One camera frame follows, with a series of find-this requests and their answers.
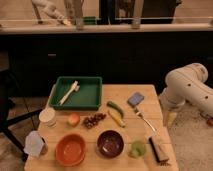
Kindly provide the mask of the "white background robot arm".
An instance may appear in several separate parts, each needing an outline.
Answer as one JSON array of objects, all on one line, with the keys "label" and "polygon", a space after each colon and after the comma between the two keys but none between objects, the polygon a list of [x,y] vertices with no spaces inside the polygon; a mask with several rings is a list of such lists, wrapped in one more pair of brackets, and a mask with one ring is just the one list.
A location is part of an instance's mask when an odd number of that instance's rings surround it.
[{"label": "white background robot arm", "polygon": [[50,0],[31,0],[32,3],[42,8],[42,11],[52,19],[56,19],[59,23],[70,26],[71,22],[57,10],[56,5]]}]

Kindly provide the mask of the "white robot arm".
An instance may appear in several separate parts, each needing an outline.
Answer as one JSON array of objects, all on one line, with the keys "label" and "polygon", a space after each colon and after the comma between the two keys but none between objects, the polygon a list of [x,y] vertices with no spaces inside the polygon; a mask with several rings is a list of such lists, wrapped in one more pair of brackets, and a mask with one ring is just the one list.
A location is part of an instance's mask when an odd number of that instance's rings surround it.
[{"label": "white robot arm", "polygon": [[162,108],[167,111],[174,110],[189,101],[213,117],[213,88],[205,85],[207,78],[208,71],[200,63],[192,63],[168,72],[165,77],[166,87],[159,96]]}]

